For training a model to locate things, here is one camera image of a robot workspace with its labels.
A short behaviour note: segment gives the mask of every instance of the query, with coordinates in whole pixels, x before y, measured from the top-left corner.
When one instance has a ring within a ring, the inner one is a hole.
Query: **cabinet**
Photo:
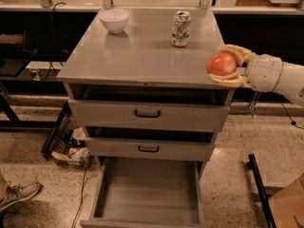
[[[190,9],[193,39],[178,48],[170,42],[175,9],[128,11],[116,35],[97,14],[58,76],[101,164],[91,216],[81,224],[201,227],[200,175],[234,93],[204,69],[219,30],[212,11]]]

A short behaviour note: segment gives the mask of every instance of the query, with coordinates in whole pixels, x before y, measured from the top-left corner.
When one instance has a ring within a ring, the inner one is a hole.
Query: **drawer handle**
[[[139,151],[140,152],[149,152],[149,153],[157,153],[160,151],[160,147],[159,146],[156,146],[155,149],[152,149],[152,148],[149,148],[149,149],[146,149],[142,146],[139,145]]]
[[[155,113],[155,114],[146,115],[146,114],[141,114],[141,113],[139,112],[139,110],[136,109],[136,110],[134,111],[134,114],[135,114],[135,116],[137,116],[138,118],[159,118],[160,115],[161,115],[161,112],[158,110],[158,112]]]

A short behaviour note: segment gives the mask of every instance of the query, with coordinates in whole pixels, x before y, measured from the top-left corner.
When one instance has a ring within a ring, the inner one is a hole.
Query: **bowl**
[[[100,14],[102,24],[111,33],[119,33],[123,31],[128,18],[129,13],[123,9],[109,9]]]

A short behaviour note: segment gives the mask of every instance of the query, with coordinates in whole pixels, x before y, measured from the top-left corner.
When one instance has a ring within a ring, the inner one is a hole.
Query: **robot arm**
[[[285,63],[268,54],[256,55],[244,47],[234,45],[219,47],[218,52],[221,51],[233,55],[239,67],[225,76],[209,73],[214,83],[228,87],[248,87],[260,92],[275,92],[291,103],[304,106],[304,66]],[[246,68],[241,67],[243,63],[247,64]]]

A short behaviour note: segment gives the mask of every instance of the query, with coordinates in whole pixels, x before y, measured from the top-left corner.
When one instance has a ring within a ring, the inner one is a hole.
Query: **red apple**
[[[218,52],[209,58],[206,70],[218,76],[226,76],[237,70],[236,58],[228,52]]]

